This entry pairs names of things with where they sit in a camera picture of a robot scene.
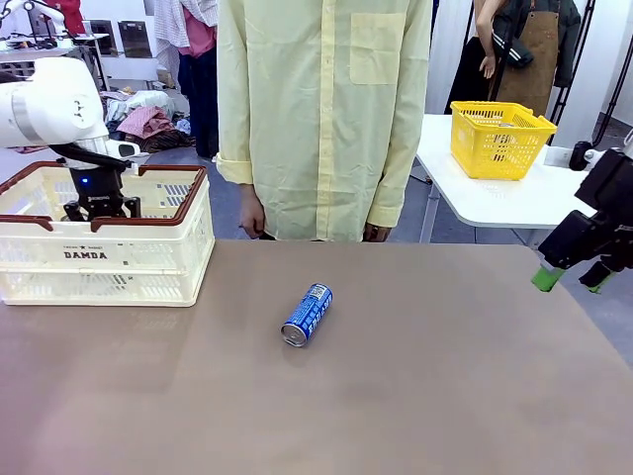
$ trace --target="blue can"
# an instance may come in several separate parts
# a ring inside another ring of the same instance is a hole
[[[332,302],[332,291],[323,284],[313,285],[293,315],[281,327],[281,335],[292,346],[304,346]]]

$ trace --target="brown apron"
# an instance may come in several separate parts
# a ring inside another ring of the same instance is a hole
[[[508,66],[503,73],[497,101],[514,102],[544,116],[552,94],[556,66],[558,64],[558,19],[556,12],[532,11],[521,34],[521,42],[534,55],[525,68]]]

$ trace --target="black jacket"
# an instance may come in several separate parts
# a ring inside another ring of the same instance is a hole
[[[574,56],[576,54],[576,42],[581,32],[581,15],[576,8],[574,0],[535,0],[536,12],[558,12],[560,4],[561,17],[558,22],[559,54],[558,69],[554,85],[557,87],[569,87],[572,83],[574,70]],[[518,55],[519,67],[525,66],[532,60],[531,53],[518,40],[523,33],[527,17],[530,13],[531,0],[510,0],[495,17],[495,34],[503,39],[507,38],[508,30],[512,27],[513,19],[518,16],[518,28],[514,32],[516,40],[512,42],[514,56]]]

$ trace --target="yellow plastic basket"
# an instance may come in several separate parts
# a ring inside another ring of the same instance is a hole
[[[557,130],[519,104],[453,102],[451,108],[451,151],[471,178],[520,180]]]

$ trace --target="pile of clothes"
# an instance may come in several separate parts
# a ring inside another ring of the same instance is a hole
[[[141,151],[161,150],[196,144],[186,128],[174,127],[174,102],[161,91],[139,91],[134,95],[104,92],[106,127],[111,139],[137,143]]]

